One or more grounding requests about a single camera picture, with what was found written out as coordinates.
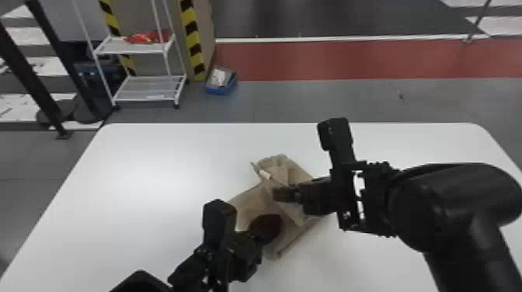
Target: white wall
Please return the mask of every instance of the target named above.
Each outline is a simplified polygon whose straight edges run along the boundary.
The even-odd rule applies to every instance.
[[[105,18],[97,0],[40,0],[47,18],[60,40],[85,40],[75,10],[72,8],[72,1],[78,3],[91,38],[105,39]]]

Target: shelf rack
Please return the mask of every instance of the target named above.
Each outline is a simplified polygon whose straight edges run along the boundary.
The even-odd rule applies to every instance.
[[[167,6],[166,0],[161,0],[167,20],[169,21],[169,29],[172,33],[170,38],[165,41],[163,39],[162,26],[160,25],[158,17],[158,6],[156,2],[158,0],[150,0],[152,13],[154,14],[155,25],[158,32],[159,43],[127,43],[124,37],[113,36],[109,28],[106,27],[107,37],[103,42],[94,48],[92,39],[90,38],[89,32],[85,26],[82,14],[78,8],[78,0],[72,0],[73,7],[75,9],[76,16],[82,27],[82,31],[87,39],[87,44],[92,52],[94,62],[98,68],[99,75],[102,79],[103,86],[105,87],[107,95],[110,97],[110,101],[113,106],[117,105],[117,102],[128,102],[128,101],[163,101],[172,100],[174,107],[179,108],[179,96],[183,90],[183,86],[186,84],[186,69],[183,63],[183,57],[179,49],[179,43],[174,33],[174,25],[172,17]],[[169,65],[169,52],[172,45],[176,45],[179,63],[183,73],[181,75],[173,75]],[[163,76],[132,76],[125,68],[127,77],[122,82],[120,88],[113,95],[110,91],[110,87],[103,74],[102,67],[99,63],[99,57],[103,55],[136,55],[136,54],[161,54],[165,62],[165,68],[167,75]]]

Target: brown paper bag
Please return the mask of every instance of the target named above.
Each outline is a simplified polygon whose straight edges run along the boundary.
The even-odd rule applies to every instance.
[[[318,221],[318,217],[305,215],[301,206],[274,201],[272,189],[302,183],[312,177],[286,155],[265,158],[252,166],[261,178],[261,183],[240,193],[229,202],[238,210],[236,228],[245,230],[259,215],[279,214],[283,220],[282,231],[263,249],[263,254],[268,259],[279,259],[300,235]]]

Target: black pole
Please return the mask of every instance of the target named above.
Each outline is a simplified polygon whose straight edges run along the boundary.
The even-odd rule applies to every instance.
[[[45,15],[44,8],[38,0],[26,0],[26,5],[33,14],[34,18],[37,20],[40,28],[43,30],[43,33],[45,33],[45,36],[50,42],[50,45],[56,51],[56,54],[60,58],[61,63],[64,65],[65,70],[71,77],[72,81],[75,83],[76,89],[83,98],[87,108],[93,116],[98,119],[102,119],[103,116],[98,106],[95,104],[91,94],[89,93],[89,90],[80,78],[80,74],[74,66],[74,61],[72,60],[71,55],[67,52],[67,50],[64,49],[64,44],[60,41],[58,35],[54,32],[53,26],[50,24],[49,19]]]
[[[40,109],[45,113],[51,125],[56,128],[59,137],[69,137],[70,134],[62,126],[62,113],[56,102],[50,96],[45,85],[34,73],[33,68],[27,63],[26,57],[22,54],[15,42],[5,30],[0,22],[0,56],[9,66],[11,71],[20,80]]]
[[[473,25],[475,27],[475,30],[479,29],[479,24],[482,21],[482,19],[485,16],[485,13],[488,12],[489,5],[491,4],[491,0],[485,0],[485,3],[480,11],[480,14],[477,17],[477,20],[475,20],[475,24]],[[472,31],[468,34],[468,37],[464,40],[465,43],[471,43],[473,40],[473,36],[475,35],[475,31]]]

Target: red package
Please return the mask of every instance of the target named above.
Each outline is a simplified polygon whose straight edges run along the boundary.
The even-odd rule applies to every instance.
[[[162,30],[163,42],[167,43],[170,39],[169,30]],[[127,36],[124,40],[128,43],[161,43],[159,33],[157,30],[149,31],[147,33],[135,33]]]

